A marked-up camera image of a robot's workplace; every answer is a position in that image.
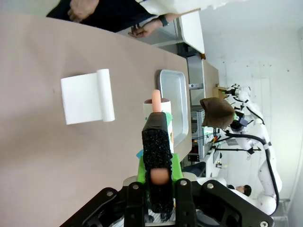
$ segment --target screw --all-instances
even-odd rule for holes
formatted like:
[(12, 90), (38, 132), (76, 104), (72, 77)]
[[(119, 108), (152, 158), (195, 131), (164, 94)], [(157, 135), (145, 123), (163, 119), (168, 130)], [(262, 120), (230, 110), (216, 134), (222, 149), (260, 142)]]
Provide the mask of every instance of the screw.
[(262, 222), (260, 223), (260, 226), (261, 226), (261, 227), (268, 227), (268, 223), (267, 223), (266, 221), (262, 221)]
[(182, 180), (182, 181), (180, 182), (180, 184), (181, 184), (182, 186), (185, 186), (185, 185), (187, 185), (187, 182), (186, 182), (185, 180)]
[(214, 188), (214, 185), (213, 185), (212, 183), (209, 183), (209, 184), (207, 184), (207, 188), (208, 188), (208, 189), (213, 189), (213, 188)]
[(112, 196), (113, 193), (112, 193), (112, 192), (107, 192), (106, 195), (107, 195), (107, 196)]

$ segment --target table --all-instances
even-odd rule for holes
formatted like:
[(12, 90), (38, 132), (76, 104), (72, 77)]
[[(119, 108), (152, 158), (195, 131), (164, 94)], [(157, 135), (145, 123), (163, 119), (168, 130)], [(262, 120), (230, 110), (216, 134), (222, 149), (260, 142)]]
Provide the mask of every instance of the table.
[[(137, 174), (143, 101), (186, 60), (122, 35), (0, 14), (0, 226), (56, 227)], [(116, 120), (65, 125), (60, 79), (109, 68)], [(187, 90), (188, 120), (190, 120)], [(191, 149), (191, 129), (175, 148)]]
[(175, 35), (177, 39), (154, 44), (154, 46), (161, 47), (186, 43), (198, 52), (205, 53), (199, 11), (185, 14), (174, 21), (174, 26), (168, 26), (163, 29), (170, 34)]

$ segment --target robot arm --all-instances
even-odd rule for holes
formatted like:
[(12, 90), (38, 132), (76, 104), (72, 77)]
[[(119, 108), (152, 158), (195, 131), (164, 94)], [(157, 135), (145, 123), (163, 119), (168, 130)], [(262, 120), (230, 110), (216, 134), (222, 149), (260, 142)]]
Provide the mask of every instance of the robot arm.
[(247, 108), (253, 118), (253, 124), (230, 129), (233, 133), (225, 133), (228, 137), (234, 137), (240, 147), (245, 150), (253, 148), (258, 142), (262, 142), (266, 152), (266, 161), (261, 165), (258, 171), (258, 178), (263, 186), (263, 192), (258, 195), (256, 200), (246, 198), (248, 202), (259, 208), (266, 214), (273, 214), (278, 206), (279, 195), (282, 189), (282, 181), (276, 170), (276, 153), (270, 142), (267, 129), (264, 125), (263, 115), (259, 107), (250, 100), (250, 88), (239, 87), (233, 88), (232, 96), (227, 99), (228, 102), (236, 101), (241, 106), (241, 111)]

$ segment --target cardboard box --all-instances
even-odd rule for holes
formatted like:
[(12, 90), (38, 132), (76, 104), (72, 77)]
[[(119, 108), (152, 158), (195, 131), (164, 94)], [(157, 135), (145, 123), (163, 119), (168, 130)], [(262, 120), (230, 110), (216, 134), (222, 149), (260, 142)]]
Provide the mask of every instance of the cardboard box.
[(226, 90), (225, 87), (215, 87), (213, 88), (213, 97), (218, 97), (218, 98), (226, 98), (228, 95), (222, 93), (220, 90)]

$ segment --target paper cup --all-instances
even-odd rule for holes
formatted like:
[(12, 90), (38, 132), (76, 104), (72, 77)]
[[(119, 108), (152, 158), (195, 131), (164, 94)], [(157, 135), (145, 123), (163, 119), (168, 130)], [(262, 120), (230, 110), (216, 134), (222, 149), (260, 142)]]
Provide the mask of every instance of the paper cup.
[[(165, 113), (171, 114), (171, 105), (170, 101), (166, 98), (161, 98), (161, 110)], [(148, 117), (152, 113), (152, 100), (148, 99), (143, 103), (143, 114), (144, 119), (147, 121)], [(172, 132), (172, 121), (170, 121), (168, 127), (168, 133), (169, 133), (169, 148), (171, 153), (174, 153), (174, 140), (173, 140), (173, 132)]]

